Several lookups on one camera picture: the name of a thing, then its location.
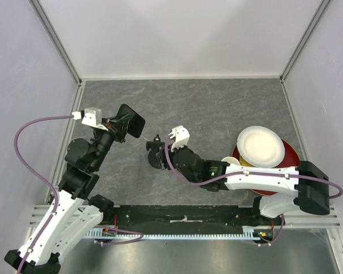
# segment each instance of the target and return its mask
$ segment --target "shiny floor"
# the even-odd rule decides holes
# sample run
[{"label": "shiny floor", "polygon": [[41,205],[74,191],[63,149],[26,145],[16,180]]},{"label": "shiny floor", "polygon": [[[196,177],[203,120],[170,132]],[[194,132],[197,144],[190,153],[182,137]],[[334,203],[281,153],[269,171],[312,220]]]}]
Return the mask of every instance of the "shiny floor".
[{"label": "shiny floor", "polygon": [[83,240],[60,274],[336,274],[325,231],[284,230],[271,247],[241,241],[145,240],[100,247]]},{"label": "shiny floor", "polygon": [[[145,144],[156,134],[163,138],[176,126],[190,134],[189,148],[203,159],[231,156],[238,134],[249,126],[265,126],[301,154],[279,79],[196,79],[88,81],[81,109],[98,107],[103,117],[128,104],[146,120],[142,136],[127,136],[108,153],[92,195],[115,204],[239,204],[251,205],[250,190],[208,192],[178,181],[147,161]],[[77,122],[73,138],[92,137]]]}]

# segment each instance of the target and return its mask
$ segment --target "red bowl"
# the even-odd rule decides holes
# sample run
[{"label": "red bowl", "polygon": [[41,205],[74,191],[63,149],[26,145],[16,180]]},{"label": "red bowl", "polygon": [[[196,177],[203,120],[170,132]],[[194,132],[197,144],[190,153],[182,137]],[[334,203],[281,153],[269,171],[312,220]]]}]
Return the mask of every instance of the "red bowl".
[{"label": "red bowl", "polygon": [[[300,165],[300,157],[298,156],[297,152],[285,140],[282,139],[282,142],[284,143],[284,147],[285,147],[285,157],[282,160],[282,162],[277,166],[277,168],[298,167]],[[240,153],[237,146],[235,146],[234,148],[233,157],[238,160],[240,159]],[[252,190],[252,191],[263,196],[271,196],[273,194],[276,194],[276,192],[267,191],[267,190]]]}]

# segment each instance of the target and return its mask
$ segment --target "gray tabletop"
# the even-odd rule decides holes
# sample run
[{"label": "gray tabletop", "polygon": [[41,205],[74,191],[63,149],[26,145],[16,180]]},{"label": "gray tabletop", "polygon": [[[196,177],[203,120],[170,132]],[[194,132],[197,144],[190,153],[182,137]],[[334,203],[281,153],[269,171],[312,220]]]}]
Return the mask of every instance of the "gray tabletop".
[{"label": "gray tabletop", "polygon": [[[97,107],[110,117],[123,103],[145,118],[145,128],[139,139],[128,135],[126,143],[112,145],[91,194],[115,204],[252,204],[256,194],[250,190],[208,192],[150,166],[146,141],[156,134],[165,140],[179,125],[189,130],[188,146],[203,159],[231,156],[238,134],[249,126],[273,130],[301,155],[278,79],[86,82],[81,109]],[[91,137],[92,130],[77,122],[73,139]]]}]

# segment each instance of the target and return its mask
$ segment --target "cable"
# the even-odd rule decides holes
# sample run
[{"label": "cable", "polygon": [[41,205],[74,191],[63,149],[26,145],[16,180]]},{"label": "cable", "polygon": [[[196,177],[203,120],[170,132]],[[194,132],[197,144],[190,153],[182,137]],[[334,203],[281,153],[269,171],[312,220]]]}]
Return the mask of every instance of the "cable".
[{"label": "cable", "polygon": [[[224,175],[218,176],[216,178],[212,178],[210,180],[207,180],[207,181],[204,181],[204,182],[201,182],[201,183],[192,183],[192,182],[188,181],[182,174],[180,174],[174,168],[174,166],[172,165],[172,161],[170,160],[170,156],[169,156],[169,153],[168,153],[168,146],[169,146],[169,136],[167,135],[166,136],[166,140],[165,140],[165,157],[166,157],[167,164],[169,165],[171,171],[181,181],[183,181],[186,184],[190,184],[191,186],[195,186],[195,187],[204,186],[206,184],[210,184],[212,182],[218,181],[218,180],[223,179],[223,178],[227,178],[227,177],[234,176],[234,175],[242,175],[242,174],[244,174],[244,172],[242,172],[242,171],[236,171],[236,172],[231,172],[231,173],[228,173],[228,174],[224,174]],[[273,177],[280,177],[280,178],[284,178],[285,177],[285,174],[275,174],[275,173],[269,173],[269,172],[249,171],[249,174],[250,175],[259,175],[259,176],[273,176]],[[323,183],[323,184],[327,184],[329,186],[335,187],[336,189],[338,189],[338,193],[333,195],[333,196],[329,196],[330,199],[338,198],[338,197],[342,196],[342,194],[343,194],[343,188],[341,188],[338,184],[332,183],[332,182],[324,180],[324,179],[310,177],[310,176],[305,176],[305,175],[291,175],[291,174],[290,174],[290,177],[291,178],[299,178],[299,179],[316,181],[316,182],[319,182],[319,183]]]},{"label": "cable", "polygon": [[96,241],[96,244],[100,244],[101,246],[103,245],[119,245],[119,244],[130,244],[130,243],[135,243],[136,241],[140,241],[143,238],[143,234],[140,232],[136,232],[136,231],[128,231],[128,230],[123,230],[123,229],[119,229],[119,228],[114,228],[114,227],[107,227],[106,225],[97,225],[95,226],[95,228],[105,228],[105,229],[109,229],[115,232],[122,232],[122,233],[127,233],[127,234],[136,234],[136,235],[140,235],[140,237],[136,238],[136,239],[131,239],[131,240],[127,240],[127,241],[116,241],[116,242],[111,242],[111,243],[105,243],[103,241]]},{"label": "cable", "polygon": [[[60,120],[60,119],[70,119],[73,118],[74,115],[68,115],[68,116],[53,116],[53,117],[45,117],[45,118],[39,118],[33,121],[30,121],[26,124],[24,124],[16,133],[15,137],[14,137],[14,150],[15,153],[17,154],[17,157],[19,158],[19,160],[22,162],[22,164],[30,171],[32,172],[36,177],[40,178],[53,192],[54,195],[54,207],[52,209],[51,213],[55,213],[58,207],[58,194],[57,191],[55,190],[55,188],[52,186],[52,184],[50,182],[48,182],[48,180],[46,180],[42,175],[40,175],[37,171],[35,171],[22,157],[21,153],[19,152],[19,148],[18,148],[18,138],[19,135],[21,134],[21,132],[28,126],[30,126],[31,124],[34,123],[38,123],[38,122],[42,122],[42,121],[48,121],[48,120]],[[38,241],[39,237],[42,235],[43,231],[46,229],[46,227],[48,226],[48,224],[50,223],[51,219],[53,218],[53,215],[51,214],[48,219],[46,220],[46,222],[44,223],[43,227],[38,231],[37,235],[34,237],[32,243],[30,244],[28,249],[33,249],[33,247],[35,246],[36,242]],[[23,268],[23,265],[26,261],[26,259],[29,256],[29,252],[27,251],[23,257],[23,259],[21,260],[21,263],[19,264],[18,270],[17,270],[17,274],[20,274]]]}]

